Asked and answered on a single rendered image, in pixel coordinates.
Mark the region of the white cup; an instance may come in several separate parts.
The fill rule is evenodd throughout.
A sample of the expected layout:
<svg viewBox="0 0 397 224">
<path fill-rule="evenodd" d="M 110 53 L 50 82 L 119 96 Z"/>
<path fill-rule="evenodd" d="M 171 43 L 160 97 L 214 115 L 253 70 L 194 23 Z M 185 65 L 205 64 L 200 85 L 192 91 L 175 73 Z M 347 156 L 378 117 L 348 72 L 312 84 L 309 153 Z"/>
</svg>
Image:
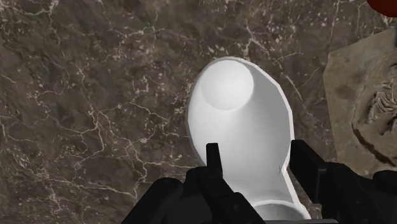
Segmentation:
<svg viewBox="0 0 397 224">
<path fill-rule="evenodd" d="M 256 64 L 218 58 L 202 70 L 187 109 L 195 153 L 217 143 L 223 178 L 265 220 L 308 220 L 287 172 L 295 137 L 293 114 L 281 88 Z"/>
</svg>

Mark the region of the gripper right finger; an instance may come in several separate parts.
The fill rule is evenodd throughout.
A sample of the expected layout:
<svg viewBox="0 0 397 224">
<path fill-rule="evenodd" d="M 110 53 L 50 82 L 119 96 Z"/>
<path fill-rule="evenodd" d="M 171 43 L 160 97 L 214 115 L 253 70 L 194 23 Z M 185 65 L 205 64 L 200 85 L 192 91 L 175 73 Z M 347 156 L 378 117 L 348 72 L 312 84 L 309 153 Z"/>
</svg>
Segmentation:
<svg viewBox="0 0 397 224">
<path fill-rule="evenodd" d="M 373 178 L 324 161 L 305 141 L 292 140 L 289 168 L 322 217 L 339 224 L 397 224 L 397 171 Z"/>
</svg>

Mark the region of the tan fossil stone slab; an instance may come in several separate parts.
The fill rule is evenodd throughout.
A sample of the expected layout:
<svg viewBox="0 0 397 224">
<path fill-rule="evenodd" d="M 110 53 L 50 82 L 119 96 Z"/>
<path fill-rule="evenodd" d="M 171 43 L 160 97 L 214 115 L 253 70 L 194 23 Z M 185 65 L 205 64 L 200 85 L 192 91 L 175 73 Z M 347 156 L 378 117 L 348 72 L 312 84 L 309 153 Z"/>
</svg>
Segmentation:
<svg viewBox="0 0 397 224">
<path fill-rule="evenodd" d="M 331 52 L 323 73 L 337 160 L 360 175 L 397 171 L 393 28 Z"/>
</svg>

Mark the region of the red round object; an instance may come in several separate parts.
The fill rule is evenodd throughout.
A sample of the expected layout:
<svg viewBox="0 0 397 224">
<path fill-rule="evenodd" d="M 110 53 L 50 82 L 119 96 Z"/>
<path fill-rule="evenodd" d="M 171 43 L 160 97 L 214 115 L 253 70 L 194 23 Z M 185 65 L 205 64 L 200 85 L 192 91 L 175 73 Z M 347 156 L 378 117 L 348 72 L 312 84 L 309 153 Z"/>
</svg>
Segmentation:
<svg viewBox="0 0 397 224">
<path fill-rule="evenodd" d="M 397 0 L 366 0 L 370 7 L 376 12 L 397 18 Z"/>
</svg>

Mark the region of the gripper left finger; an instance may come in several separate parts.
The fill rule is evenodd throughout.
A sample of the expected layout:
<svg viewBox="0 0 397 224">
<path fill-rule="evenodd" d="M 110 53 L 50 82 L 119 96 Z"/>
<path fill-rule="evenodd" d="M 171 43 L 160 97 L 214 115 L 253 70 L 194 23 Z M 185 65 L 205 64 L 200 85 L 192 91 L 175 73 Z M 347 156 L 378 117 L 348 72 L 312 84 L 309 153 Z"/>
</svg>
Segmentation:
<svg viewBox="0 0 397 224">
<path fill-rule="evenodd" d="M 218 144 L 206 144 L 206 165 L 184 182 L 156 180 L 121 224 L 265 224 L 247 199 L 223 179 Z"/>
</svg>

